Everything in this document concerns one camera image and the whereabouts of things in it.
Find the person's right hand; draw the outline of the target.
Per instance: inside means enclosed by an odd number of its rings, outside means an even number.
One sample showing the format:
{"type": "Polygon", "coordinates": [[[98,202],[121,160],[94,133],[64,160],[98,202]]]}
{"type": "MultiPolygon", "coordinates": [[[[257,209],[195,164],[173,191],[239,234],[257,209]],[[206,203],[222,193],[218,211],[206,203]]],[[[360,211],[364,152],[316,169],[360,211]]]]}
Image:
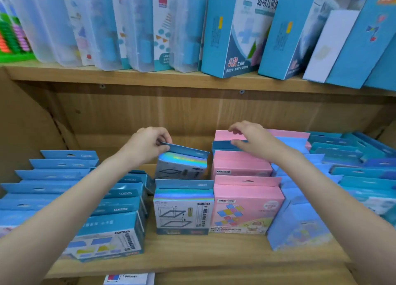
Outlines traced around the person's right hand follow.
{"type": "Polygon", "coordinates": [[[294,150],[275,138],[261,125],[249,121],[236,122],[228,131],[234,134],[243,134],[249,142],[249,150],[243,150],[254,157],[265,159],[269,162],[282,164],[286,158],[294,154],[294,150]]]}

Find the person's left hand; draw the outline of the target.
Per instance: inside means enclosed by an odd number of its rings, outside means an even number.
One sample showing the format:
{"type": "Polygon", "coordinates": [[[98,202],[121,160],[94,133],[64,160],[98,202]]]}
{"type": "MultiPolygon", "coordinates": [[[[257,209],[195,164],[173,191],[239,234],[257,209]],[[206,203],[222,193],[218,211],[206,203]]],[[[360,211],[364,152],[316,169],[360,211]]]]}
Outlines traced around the person's left hand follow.
{"type": "Polygon", "coordinates": [[[166,143],[156,146],[156,128],[163,127],[140,128],[117,153],[128,171],[152,161],[170,149],[166,143]]]}

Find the pink puzzle box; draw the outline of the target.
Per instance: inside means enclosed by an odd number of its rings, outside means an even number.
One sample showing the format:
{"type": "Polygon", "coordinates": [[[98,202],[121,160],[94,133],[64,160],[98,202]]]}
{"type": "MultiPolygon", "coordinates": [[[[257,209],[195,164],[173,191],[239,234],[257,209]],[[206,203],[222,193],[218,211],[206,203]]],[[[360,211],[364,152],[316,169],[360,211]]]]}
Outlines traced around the pink puzzle box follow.
{"type": "Polygon", "coordinates": [[[216,150],[213,156],[211,179],[217,175],[270,177],[273,168],[265,159],[240,151],[216,150]]]}
{"type": "Polygon", "coordinates": [[[275,137],[288,137],[288,138],[304,138],[306,139],[305,148],[310,151],[312,145],[308,142],[310,136],[309,132],[287,131],[278,129],[267,129],[275,137]]]}
{"type": "Polygon", "coordinates": [[[246,138],[243,134],[234,134],[228,130],[216,130],[214,141],[232,141],[232,140],[245,140],[246,138]]]}
{"type": "Polygon", "coordinates": [[[210,232],[265,234],[285,199],[281,180],[216,175],[210,232]]]}

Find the holographic blue shelf box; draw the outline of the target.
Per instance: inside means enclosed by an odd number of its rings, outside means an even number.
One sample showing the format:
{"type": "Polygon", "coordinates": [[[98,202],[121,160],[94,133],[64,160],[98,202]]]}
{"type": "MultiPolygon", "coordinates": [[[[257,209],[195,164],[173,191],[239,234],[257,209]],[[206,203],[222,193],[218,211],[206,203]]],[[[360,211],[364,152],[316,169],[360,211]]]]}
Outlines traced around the holographic blue shelf box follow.
{"type": "Polygon", "coordinates": [[[214,180],[156,179],[158,235],[207,235],[215,204],[214,180]]]}
{"type": "Polygon", "coordinates": [[[159,155],[154,179],[202,179],[207,170],[210,152],[170,143],[161,143],[169,150],[159,155]]]}

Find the person's right forearm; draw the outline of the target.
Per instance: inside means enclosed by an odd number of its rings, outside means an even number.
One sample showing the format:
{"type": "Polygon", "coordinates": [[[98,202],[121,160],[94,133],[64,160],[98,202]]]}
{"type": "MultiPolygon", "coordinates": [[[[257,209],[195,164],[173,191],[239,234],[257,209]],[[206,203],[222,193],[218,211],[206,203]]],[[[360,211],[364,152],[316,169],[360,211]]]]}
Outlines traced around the person's right forearm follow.
{"type": "Polygon", "coordinates": [[[298,185],[350,260],[373,285],[396,285],[396,229],[331,181],[301,153],[272,159],[298,185]]]}

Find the person's left forearm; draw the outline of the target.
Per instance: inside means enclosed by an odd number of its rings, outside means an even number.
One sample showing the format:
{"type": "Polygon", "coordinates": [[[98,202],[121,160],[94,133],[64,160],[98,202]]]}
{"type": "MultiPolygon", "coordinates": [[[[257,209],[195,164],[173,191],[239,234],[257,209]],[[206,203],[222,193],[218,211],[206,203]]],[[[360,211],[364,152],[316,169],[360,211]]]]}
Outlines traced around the person's left forearm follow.
{"type": "Polygon", "coordinates": [[[136,152],[118,152],[0,239],[0,285],[41,282],[101,199],[134,166],[136,152]]]}

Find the small blue hanging box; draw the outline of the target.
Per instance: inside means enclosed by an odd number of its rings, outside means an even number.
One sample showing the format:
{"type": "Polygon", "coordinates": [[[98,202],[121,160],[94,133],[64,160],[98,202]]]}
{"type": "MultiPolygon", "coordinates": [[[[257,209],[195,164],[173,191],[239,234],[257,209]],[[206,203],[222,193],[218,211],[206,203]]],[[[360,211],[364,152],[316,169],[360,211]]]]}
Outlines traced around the small blue hanging box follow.
{"type": "Polygon", "coordinates": [[[216,151],[234,151],[242,152],[243,150],[231,143],[230,140],[219,140],[212,142],[212,153],[215,154],[216,151]]]}

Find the wooden shelf unit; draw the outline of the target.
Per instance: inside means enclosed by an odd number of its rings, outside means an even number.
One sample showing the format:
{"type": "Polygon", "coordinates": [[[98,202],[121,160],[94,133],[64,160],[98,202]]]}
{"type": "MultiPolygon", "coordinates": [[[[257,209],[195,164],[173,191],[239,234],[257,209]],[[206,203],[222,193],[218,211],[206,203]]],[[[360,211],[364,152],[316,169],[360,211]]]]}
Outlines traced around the wooden shelf unit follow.
{"type": "MultiPolygon", "coordinates": [[[[276,81],[248,73],[218,79],[173,71],[105,72],[38,61],[0,64],[0,183],[18,181],[40,150],[111,156],[147,126],[173,142],[211,150],[216,130],[247,120],[290,131],[361,131],[396,148],[396,92],[276,81]]],[[[164,285],[368,284],[336,241],[273,252],[264,236],[158,236],[148,219],[141,255],[80,263],[60,259],[46,284],[73,278],[99,285],[107,274],[154,272],[164,285]]]]}

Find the row of light blue boxes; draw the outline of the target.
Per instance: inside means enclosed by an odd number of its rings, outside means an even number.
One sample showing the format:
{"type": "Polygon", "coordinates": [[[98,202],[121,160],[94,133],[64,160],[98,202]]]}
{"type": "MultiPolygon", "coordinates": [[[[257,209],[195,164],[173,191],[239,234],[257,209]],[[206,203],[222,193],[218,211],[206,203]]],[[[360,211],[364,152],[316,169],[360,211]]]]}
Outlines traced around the row of light blue boxes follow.
{"type": "Polygon", "coordinates": [[[280,177],[284,201],[267,230],[273,251],[303,245],[320,245],[331,240],[331,233],[297,184],[279,166],[272,163],[273,176],[280,177]]]}

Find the row of blue printed boxes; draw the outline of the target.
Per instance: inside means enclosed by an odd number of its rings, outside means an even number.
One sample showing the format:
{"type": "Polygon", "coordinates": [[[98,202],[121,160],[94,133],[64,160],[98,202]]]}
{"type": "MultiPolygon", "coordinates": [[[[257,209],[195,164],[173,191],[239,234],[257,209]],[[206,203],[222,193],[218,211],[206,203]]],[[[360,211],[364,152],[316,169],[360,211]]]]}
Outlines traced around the row of blue printed boxes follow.
{"type": "Polygon", "coordinates": [[[143,253],[148,196],[154,190],[145,171],[128,172],[106,193],[60,259],[89,262],[143,253]]]}
{"type": "Polygon", "coordinates": [[[15,170],[18,183],[2,183],[0,238],[53,202],[96,168],[95,151],[41,150],[43,159],[30,159],[31,170],[15,170]]]}

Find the clear plastic case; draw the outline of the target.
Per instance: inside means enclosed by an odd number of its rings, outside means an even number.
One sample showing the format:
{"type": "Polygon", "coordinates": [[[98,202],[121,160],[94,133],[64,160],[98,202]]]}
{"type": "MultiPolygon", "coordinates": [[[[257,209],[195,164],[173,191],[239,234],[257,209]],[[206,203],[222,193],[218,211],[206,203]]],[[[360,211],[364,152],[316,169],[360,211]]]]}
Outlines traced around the clear plastic case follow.
{"type": "Polygon", "coordinates": [[[139,72],[170,70],[170,0],[121,0],[126,54],[139,72]]]}
{"type": "Polygon", "coordinates": [[[37,0],[56,62],[63,67],[92,66],[77,0],[37,0]]]}
{"type": "Polygon", "coordinates": [[[5,0],[5,5],[14,9],[36,59],[42,63],[57,62],[38,0],[5,0]]]}
{"type": "Polygon", "coordinates": [[[201,70],[207,0],[169,0],[170,65],[181,73],[201,70]]]}
{"type": "Polygon", "coordinates": [[[126,56],[120,0],[82,0],[88,43],[96,68],[131,69],[126,56]]]}

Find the blue white geometry box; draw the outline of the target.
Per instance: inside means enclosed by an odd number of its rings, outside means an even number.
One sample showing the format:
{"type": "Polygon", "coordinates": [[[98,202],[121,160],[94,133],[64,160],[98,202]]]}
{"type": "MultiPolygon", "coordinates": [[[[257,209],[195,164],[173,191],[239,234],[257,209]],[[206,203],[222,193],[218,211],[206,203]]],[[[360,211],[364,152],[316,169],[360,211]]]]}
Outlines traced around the blue white geometry box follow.
{"type": "Polygon", "coordinates": [[[303,73],[336,0],[279,0],[258,74],[286,80],[303,73]]]}
{"type": "Polygon", "coordinates": [[[208,0],[201,71],[229,78],[257,71],[278,0],[208,0]]]}

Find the white cardboard box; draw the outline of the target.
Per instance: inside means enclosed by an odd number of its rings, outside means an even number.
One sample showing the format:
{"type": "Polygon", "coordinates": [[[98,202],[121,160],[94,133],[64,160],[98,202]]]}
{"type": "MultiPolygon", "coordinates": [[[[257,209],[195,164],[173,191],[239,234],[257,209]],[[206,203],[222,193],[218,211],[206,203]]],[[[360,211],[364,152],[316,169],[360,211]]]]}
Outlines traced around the white cardboard box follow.
{"type": "Polygon", "coordinates": [[[359,13],[359,10],[348,9],[330,12],[305,69],[304,80],[325,83],[359,13]]]}

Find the plain blue box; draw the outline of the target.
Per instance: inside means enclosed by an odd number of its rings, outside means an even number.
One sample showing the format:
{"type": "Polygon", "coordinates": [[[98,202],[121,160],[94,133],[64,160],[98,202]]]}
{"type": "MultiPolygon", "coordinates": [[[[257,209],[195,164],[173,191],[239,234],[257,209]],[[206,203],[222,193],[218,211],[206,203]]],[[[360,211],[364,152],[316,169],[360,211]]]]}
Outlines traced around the plain blue box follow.
{"type": "Polygon", "coordinates": [[[364,87],[396,92],[396,35],[376,63],[364,87]]]}

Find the large blue pinwheel box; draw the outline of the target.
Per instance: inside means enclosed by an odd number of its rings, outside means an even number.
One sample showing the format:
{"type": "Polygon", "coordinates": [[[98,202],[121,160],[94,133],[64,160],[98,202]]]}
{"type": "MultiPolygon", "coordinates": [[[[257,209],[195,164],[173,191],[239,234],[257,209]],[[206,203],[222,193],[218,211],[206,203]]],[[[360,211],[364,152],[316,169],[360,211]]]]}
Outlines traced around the large blue pinwheel box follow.
{"type": "Polygon", "coordinates": [[[360,89],[396,34],[396,0],[366,0],[325,83],[360,89]]]}

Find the green bead abacus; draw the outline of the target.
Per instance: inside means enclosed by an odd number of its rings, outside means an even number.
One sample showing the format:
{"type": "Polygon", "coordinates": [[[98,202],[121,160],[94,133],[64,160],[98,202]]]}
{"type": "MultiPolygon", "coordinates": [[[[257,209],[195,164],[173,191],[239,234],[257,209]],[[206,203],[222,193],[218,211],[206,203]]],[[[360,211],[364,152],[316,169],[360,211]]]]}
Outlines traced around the green bead abacus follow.
{"type": "Polygon", "coordinates": [[[35,59],[11,0],[0,0],[0,64],[35,59]]]}

